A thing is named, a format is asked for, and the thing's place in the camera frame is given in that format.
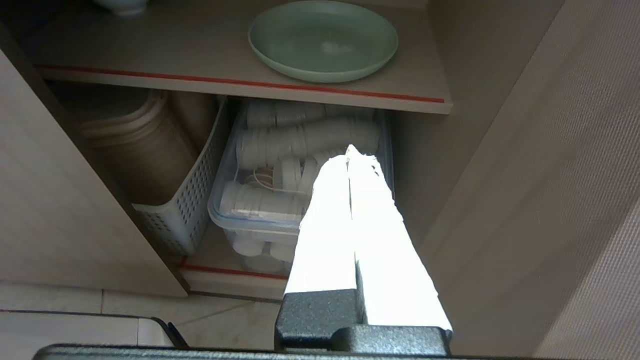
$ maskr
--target white basket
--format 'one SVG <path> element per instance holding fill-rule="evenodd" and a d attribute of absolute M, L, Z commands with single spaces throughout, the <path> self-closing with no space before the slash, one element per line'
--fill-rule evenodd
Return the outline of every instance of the white basket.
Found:
<path fill-rule="evenodd" d="M 193 255 L 209 223 L 207 200 L 229 135 L 227 98 L 218 97 L 218 114 L 207 143 L 178 191 L 166 204 L 133 204 L 149 229 L 176 254 Z"/>

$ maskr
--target tile floor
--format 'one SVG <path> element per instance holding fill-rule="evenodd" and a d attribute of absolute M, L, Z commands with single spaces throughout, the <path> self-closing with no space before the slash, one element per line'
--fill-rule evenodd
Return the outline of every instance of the tile floor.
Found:
<path fill-rule="evenodd" d="M 0 309 L 153 316 L 172 322 L 192 347 L 269 350 L 280 306 L 201 295 L 176 299 L 0 282 Z"/>

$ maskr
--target red edge trim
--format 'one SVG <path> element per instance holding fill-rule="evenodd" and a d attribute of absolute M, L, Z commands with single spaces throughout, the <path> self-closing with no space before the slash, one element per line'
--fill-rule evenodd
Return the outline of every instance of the red edge trim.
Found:
<path fill-rule="evenodd" d="M 136 76 L 139 78 L 154 78 L 154 79 L 170 79 L 170 80 L 183 80 L 183 81 L 201 81 L 203 83 L 220 83 L 220 84 L 233 84 L 233 85 L 246 85 L 246 86 L 260 86 L 263 88 L 278 88 L 288 90 L 304 90 L 315 92 L 328 92 L 334 94 L 346 94 L 357 96 L 369 96 L 369 97 L 382 97 L 385 99 L 398 99 L 409 101 L 421 101 L 421 102 L 437 102 L 443 104 L 444 99 L 437 97 L 422 97 L 412 95 L 401 94 L 388 94 L 385 92 L 369 92 L 359 90 L 347 90 L 340 88 L 325 88 L 322 86 L 307 86 L 307 85 L 288 85 L 288 84 L 274 84 L 274 83 L 262 83 L 258 81 L 245 81 L 234 79 L 219 79 L 219 78 L 206 78 L 204 76 L 187 76 L 187 75 L 173 75 L 173 74 L 155 74 L 151 72 L 138 72 L 138 71 L 125 71 L 125 70 L 109 70 L 109 69 L 94 69 L 89 67 L 75 67 L 66 65 L 35 65 L 39 69 L 51 69 L 51 70 L 66 70 L 66 71 L 78 71 L 89 72 L 92 74 L 107 74 L 107 75 L 121 75 L 121 76 Z"/>
<path fill-rule="evenodd" d="M 287 276 L 282 276 L 282 275 L 261 274 L 259 272 L 249 272 L 249 271 L 223 269 L 223 268 L 211 268 L 208 266 L 200 266 L 200 265 L 180 264 L 178 265 L 178 267 L 186 270 L 194 270 L 199 272 L 215 272 L 219 274 L 248 275 L 248 276 L 255 276 L 255 277 L 267 277 L 269 279 L 278 279 L 278 280 L 288 279 Z"/>

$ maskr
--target green plate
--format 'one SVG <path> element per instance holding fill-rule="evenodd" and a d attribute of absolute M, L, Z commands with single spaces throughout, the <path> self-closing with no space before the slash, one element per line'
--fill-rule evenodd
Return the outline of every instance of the green plate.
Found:
<path fill-rule="evenodd" d="M 367 76 L 396 53 L 396 29 L 361 6 L 298 1 L 260 14 L 249 44 L 264 63 L 292 78 L 341 83 Z"/>

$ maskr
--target cabinet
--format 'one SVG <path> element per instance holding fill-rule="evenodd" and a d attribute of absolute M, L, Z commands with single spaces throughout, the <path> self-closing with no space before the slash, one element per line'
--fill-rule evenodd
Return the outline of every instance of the cabinet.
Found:
<path fill-rule="evenodd" d="M 243 29 L 273 4 L 155 0 L 138 20 L 70 4 L 20 48 L 3 35 L 4 279 L 165 295 L 186 280 L 270 299 L 285 284 L 230 263 L 173 265 L 40 77 L 377 107 L 395 111 L 396 202 L 455 354 L 637 354 L 626 319 L 640 314 L 628 300 L 640 295 L 640 4 L 365 1 L 397 27 L 400 50 L 381 72 L 331 86 L 251 54 Z"/>

